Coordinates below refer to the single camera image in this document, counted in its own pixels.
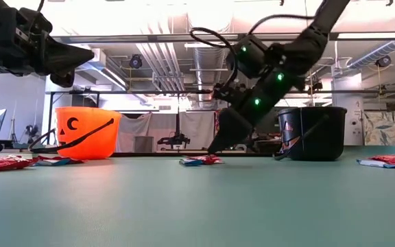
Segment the jack-o'-lantern face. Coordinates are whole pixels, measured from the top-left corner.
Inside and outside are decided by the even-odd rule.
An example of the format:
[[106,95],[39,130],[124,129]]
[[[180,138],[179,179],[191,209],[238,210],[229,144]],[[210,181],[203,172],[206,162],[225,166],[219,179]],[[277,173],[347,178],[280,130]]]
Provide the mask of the jack-o'-lantern face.
[[70,117],[66,120],[66,124],[62,124],[62,128],[58,131],[58,140],[60,145],[65,145],[69,141],[81,137],[83,134],[79,131],[79,119]]

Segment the green led light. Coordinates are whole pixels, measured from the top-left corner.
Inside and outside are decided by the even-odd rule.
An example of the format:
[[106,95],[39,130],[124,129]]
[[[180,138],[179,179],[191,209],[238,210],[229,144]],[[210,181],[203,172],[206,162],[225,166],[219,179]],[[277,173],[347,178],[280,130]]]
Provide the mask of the green led light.
[[283,78],[285,77],[285,75],[283,75],[283,73],[279,73],[278,75],[277,75],[277,80],[283,80]]

